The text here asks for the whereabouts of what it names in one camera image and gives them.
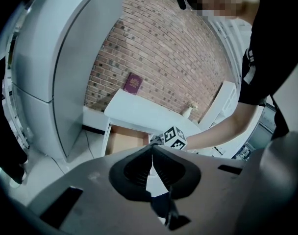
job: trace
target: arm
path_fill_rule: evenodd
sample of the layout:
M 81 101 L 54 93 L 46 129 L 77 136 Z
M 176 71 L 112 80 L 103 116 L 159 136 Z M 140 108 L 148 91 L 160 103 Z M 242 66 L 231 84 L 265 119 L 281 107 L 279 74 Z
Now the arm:
M 234 113 L 212 128 L 187 138 L 186 150 L 223 144 L 242 134 L 257 109 L 257 105 L 238 103 Z
M 238 17 L 252 25 L 258 12 L 259 4 L 260 0 L 244 0 L 243 11 Z

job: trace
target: cube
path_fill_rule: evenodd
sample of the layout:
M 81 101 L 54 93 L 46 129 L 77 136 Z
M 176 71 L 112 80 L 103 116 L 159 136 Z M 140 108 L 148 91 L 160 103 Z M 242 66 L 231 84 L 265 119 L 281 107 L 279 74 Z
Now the cube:
M 187 145 L 184 133 L 176 126 L 172 126 L 165 133 L 163 133 L 164 145 L 182 150 Z

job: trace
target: brick wall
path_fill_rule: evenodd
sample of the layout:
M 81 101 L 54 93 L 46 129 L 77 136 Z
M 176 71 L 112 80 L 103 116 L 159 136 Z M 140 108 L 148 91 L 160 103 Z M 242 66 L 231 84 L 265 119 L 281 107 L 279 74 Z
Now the brick wall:
M 85 105 L 103 111 L 133 72 L 144 79 L 139 96 L 178 113 L 196 101 L 190 118 L 200 120 L 232 78 L 211 30 L 176 0 L 123 0 L 123 11 L 97 55 Z

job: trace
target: black shirt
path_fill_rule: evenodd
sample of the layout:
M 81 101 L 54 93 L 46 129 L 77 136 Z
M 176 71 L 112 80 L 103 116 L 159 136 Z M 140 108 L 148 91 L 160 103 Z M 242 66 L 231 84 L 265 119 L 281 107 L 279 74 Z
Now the black shirt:
M 298 0 L 260 0 L 243 57 L 239 102 L 265 106 L 298 63 Z M 279 111 L 273 138 L 288 132 Z

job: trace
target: white curved panel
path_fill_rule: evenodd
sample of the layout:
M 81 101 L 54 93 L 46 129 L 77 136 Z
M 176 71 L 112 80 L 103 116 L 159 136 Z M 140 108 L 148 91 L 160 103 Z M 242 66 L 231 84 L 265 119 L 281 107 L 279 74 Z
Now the white curved panel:
M 61 47 L 54 77 L 53 108 L 66 155 L 82 126 L 87 81 L 97 53 L 122 14 L 123 0 L 90 0 Z
M 65 35 L 89 0 L 35 0 L 13 54 L 13 83 L 36 98 L 52 100 L 55 64 Z
M 41 101 L 15 85 L 13 92 L 17 115 L 28 142 L 52 158 L 64 159 L 65 154 L 56 134 L 52 103 Z

